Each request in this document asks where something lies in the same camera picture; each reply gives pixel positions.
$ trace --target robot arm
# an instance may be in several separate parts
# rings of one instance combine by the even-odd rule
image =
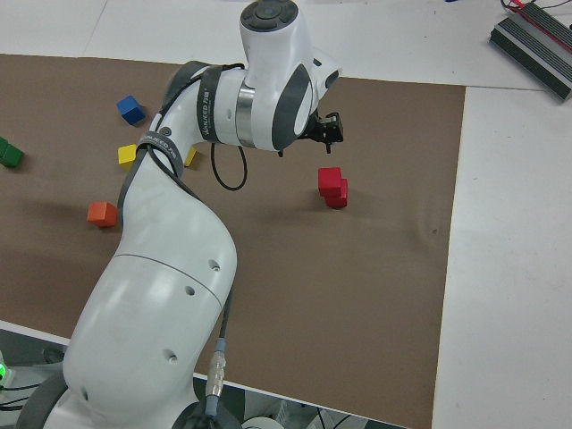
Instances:
[[[191,147],[207,140],[281,153],[298,138],[341,141],[339,116],[317,114],[340,67],[311,47],[298,7],[260,0],[240,22],[248,69],[183,65],[140,141],[120,196],[120,245],[71,337],[67,390],[38,428],[171,428],[197,402],[192,374],[237,261],[223,223],[181,185]],[[32,397],[17,427],[31,427],[33,408]]]

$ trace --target blue block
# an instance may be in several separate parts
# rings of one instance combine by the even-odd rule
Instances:
[[[133,96],[126,96],[123,100],[118,101],[117,109],[129,125],[135,125],[137,122],[145,119],[143,109]]]

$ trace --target yellow block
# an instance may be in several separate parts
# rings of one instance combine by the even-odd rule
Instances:
[[[119,165],[128,171],[135,161],[137,145],[121,146],[117,148],[117,160]]]
[[[185,167],[188,167],[190,165],[190,163],[193,162],[193,158],[195,157],[195,155],[197,154],[197,150],[195,149],[195,147],[193,146],[190,150],[189,150],[189,154],[187,155],[187,159],[185,159]]]

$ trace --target orange block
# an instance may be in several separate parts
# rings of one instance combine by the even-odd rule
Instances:
[[[115,226],[117,223],[117,207],[107,201],[91,203],[88,209],[88,222],[99,228]]]

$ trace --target red cube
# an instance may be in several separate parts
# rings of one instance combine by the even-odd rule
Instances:
[[[117,207],[106,201],[91,203],[88,209],[88,222],[99,228],[117,224]]]
[[[318,189],[322,197],[339,197],[341,195],[341,168],[319,168]]]
[[[341,179],[341,193],[339,197],[325,197],[325,204],[330,208],[342,208],[348,205],[348,180]]]

